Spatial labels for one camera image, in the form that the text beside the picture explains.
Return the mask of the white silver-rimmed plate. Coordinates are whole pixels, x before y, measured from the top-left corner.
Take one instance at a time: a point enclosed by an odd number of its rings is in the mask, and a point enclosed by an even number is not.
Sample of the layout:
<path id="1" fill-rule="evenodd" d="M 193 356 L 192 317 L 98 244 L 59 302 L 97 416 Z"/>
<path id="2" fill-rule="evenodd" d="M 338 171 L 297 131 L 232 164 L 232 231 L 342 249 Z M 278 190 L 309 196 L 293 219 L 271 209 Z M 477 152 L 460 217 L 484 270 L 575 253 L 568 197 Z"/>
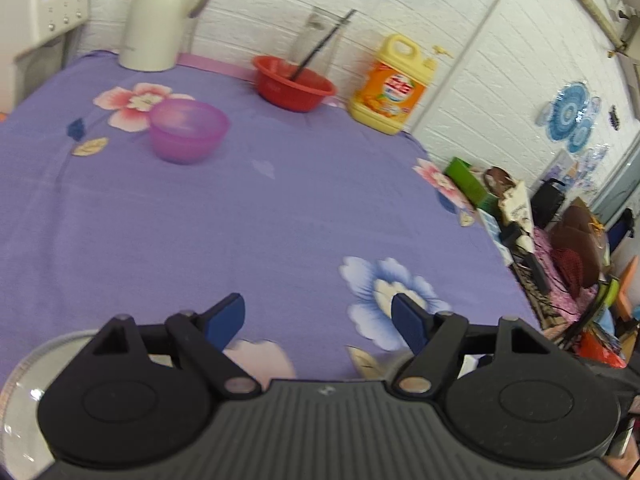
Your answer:
<path id="1" fill-rule="evenodd" d="M 35 348 L 9 374 L 1 390 L 1 466 L 13 479 L 35 479 L 53 462 L 37 408 L 50 383 L 96 330 L 58 336 Z"/>

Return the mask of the white tote bag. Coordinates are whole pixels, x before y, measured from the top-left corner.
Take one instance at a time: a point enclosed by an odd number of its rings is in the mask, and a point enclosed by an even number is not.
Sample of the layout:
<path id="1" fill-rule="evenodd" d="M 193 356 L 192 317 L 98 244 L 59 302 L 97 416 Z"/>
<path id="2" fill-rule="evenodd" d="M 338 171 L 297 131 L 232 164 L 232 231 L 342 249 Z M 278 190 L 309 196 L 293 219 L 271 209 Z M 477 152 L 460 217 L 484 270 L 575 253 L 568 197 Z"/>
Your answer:
<path id="1" fill-rule="evenodd" d="M 521 236 L 516 240 L 518 247 L 533 254 L 534 222 L 525 182 L 518 181 L 504 191 L 498 205 L 506 224 L 515 222 L 522 230 Z"/>

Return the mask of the purple floral tablecloth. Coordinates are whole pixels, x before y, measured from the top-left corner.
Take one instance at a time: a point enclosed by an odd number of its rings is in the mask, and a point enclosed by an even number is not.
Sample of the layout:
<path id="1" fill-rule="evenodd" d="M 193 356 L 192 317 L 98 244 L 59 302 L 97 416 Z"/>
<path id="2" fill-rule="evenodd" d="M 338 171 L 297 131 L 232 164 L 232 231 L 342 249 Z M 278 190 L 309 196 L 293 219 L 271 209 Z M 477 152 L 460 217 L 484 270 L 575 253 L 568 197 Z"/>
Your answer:
<path id="1" fill-rule="evenodd" d="M 211 158 L 170 164 L 111 125 L 146 90 L 229 117 Z M 160 323 L 232 292 L 246 319 L 229 354 L 264 377 L 354 378 L 357 356 L 391 358 L 398 292 L 474 324 L 535 322 L 484 226 L 418 174 L 424 158 L 336 107 L 289 113 L 221 74 L 81 58 L 1 126 L 2 373 L 116 314 Z"/>

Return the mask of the brown bag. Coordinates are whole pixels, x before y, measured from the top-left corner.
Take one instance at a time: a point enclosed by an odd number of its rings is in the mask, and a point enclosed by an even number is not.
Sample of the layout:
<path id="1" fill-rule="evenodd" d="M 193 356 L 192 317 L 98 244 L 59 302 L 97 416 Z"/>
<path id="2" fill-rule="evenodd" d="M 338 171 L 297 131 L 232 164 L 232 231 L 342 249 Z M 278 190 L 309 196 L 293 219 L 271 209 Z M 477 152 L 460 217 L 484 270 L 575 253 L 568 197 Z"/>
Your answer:
<path id="1" fill-rule="evenodd" d="M 608 238 L 599 220 L 587 206 L 574 200 L 562 218 L 550 231 L 553 249 L 569 249 L 582 263 L 582 288 L 589 288 L 599 281 L 601 271 L 608 266 Z"/>

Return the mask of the green box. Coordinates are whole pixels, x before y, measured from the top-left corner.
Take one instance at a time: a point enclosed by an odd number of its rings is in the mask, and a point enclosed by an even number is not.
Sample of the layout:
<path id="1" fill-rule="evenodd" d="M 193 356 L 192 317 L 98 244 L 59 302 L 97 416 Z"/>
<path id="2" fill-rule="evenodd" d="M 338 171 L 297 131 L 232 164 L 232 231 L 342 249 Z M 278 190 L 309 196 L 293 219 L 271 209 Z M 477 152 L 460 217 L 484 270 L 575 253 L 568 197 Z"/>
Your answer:
<path id="1" fill-rule="evenodd" d="M 445 169 L 446 176 L 475 207 L 489 210 L 496 198 L 489 192 L 483 180 L 483 173 L 465 160 L 454 157 Z"/>

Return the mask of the black speaker box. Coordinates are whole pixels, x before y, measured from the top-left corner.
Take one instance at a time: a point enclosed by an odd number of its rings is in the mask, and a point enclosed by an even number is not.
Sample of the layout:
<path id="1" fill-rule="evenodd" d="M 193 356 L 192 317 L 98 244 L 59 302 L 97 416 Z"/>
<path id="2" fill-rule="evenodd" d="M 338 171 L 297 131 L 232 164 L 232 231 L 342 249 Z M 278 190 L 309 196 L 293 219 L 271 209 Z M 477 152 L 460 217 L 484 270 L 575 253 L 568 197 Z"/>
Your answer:
<path id="1" fill-rule="evenodd" d="M 566 196 L 565 183 L 555 179 L 547 179 L 530 199 L 534 225 L 545 229 L 553 220 L 564 203 Z"/>

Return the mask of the purple plastic bowl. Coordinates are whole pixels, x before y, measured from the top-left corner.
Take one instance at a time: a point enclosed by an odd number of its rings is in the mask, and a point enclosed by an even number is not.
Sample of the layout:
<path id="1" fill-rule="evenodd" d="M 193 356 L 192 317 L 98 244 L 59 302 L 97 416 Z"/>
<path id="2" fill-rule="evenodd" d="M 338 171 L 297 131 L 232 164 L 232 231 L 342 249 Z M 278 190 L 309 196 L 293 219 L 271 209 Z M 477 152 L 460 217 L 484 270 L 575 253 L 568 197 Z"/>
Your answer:
<path id="1" fill-rule="evenodd" d="M 204 162 L 219 148 L 230 126 L 224 112 L 200 101 L 167 99 L 149 111 L 152 151 L 173 164 Z"/>

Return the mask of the yellow detergent bottle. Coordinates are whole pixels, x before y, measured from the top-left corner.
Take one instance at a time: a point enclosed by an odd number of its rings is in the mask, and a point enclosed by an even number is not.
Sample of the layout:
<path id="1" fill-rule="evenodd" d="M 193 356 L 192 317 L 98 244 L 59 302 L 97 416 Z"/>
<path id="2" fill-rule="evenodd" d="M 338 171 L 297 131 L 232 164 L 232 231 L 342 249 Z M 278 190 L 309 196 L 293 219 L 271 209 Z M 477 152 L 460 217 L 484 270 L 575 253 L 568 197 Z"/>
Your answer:
<path id="1" fill-rule="evenodd" d="M 438 58 L 450 52 L 434 44 L 424 58 L 421 48 L 401 34 L 387 36 L 370 66 L 366 81 L 347 104 L 349 115 L 389 136 L 397 134 L 435 77 Z"/>

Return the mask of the blue paper fan decoration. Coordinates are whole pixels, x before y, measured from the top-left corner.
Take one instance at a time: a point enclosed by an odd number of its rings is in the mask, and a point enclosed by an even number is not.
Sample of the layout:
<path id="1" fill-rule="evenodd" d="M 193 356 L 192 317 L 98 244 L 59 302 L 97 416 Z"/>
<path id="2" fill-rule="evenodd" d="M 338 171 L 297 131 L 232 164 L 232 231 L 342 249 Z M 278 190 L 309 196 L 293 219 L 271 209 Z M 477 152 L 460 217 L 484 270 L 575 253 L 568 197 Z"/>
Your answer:
<path id="1" fill-rule="evenodd" d="M 593 96 L 584 82 L 574 81 L 541 107 L 535 125 L 545 128 L 552 142 L 563 142 L 576 155 L 587 146 L 601 110 L 600 96 Z"/>

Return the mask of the red plastic basket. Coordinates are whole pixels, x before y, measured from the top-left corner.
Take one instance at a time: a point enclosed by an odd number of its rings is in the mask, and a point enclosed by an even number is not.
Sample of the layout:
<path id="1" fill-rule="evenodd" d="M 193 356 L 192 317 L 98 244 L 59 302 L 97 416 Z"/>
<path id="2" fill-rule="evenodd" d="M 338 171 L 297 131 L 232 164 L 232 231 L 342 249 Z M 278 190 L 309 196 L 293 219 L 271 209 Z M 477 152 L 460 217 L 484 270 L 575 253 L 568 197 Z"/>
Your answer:
<path id="1" fill-rule="evenodd" d="M 292 79 L 295 65 L 272 55 L 252 59 L 256 70 L 255 89 L 269 103 L 296 113 L 308 113 L 325 99 L 335 96 L 336 87 L 325 76 L 304 68 Z"/>

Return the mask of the black stirring stick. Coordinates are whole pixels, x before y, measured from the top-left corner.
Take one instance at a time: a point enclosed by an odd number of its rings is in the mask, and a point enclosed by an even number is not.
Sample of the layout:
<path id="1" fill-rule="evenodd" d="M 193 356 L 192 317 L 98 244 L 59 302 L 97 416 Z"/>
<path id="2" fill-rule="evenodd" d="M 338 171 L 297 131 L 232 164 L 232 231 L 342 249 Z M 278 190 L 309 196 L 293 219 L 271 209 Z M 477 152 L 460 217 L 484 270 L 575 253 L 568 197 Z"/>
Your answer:
<path id="1" fill-rule="evenodd" d="M 345 15 L 340 15 L 341 17 L 341 21 L 338 22 L 338 24 L 335 26 L 335 28 L 332 30 L 332 32 L 329 33 L 329 36 L 327 36 L 326 38 L 324 38 L 320 44 L 318 44 L 317 47 L 314 48 L 314 50 L 311 52 L 311 55 L 308 55 L 303 62 L 301 62 L 299 65 L 295 66 L 292 65 L 292 68 L 288 71 L 288 79 L 292 80 L 292 81 L 298 81 L 300 78 L 302 78 L 303 74 L 306 72 L 312 72 L 312 70 L 306 70 L 306 65 L 310 62 L 310 60 L 314 57 L 314 55 L 324 46 L 324 44 L 340 29 L 343 29 L 343 34 L 344 34 L 344 30 L 346 29 L 346 27 L 350 24 L 350 21 L 352 20 L 352 18 L 356 15 L 357 10 L 356 9 L 352 9 L 349 10 Z"/>

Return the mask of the white thermos jug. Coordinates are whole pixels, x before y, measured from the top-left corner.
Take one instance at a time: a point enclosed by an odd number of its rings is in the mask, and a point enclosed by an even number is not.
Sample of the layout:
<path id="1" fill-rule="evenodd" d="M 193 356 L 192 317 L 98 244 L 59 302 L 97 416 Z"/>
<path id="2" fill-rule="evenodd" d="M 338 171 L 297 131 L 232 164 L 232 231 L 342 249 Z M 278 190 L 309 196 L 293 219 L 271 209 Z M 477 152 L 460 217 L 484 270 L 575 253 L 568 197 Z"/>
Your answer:
<path id="1" fill-rule="evenodd" d="M 163 72 L 178 60 L 186 26 L 209 0 L 132 0 L 118 62 L 128 70 Z"/>

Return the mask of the white water dispenser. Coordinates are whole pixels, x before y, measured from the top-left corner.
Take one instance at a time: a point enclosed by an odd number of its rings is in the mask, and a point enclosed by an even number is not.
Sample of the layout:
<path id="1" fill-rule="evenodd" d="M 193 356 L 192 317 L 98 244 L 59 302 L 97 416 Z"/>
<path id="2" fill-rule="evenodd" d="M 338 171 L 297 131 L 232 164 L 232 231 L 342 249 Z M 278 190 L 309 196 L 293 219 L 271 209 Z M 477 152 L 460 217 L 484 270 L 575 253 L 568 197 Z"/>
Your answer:
<path id="1" fill-rule="evenodd" d="M 63 66 L 66 36 L 89 0 L 1 0 L 1 111 L 9 114 Z"/>

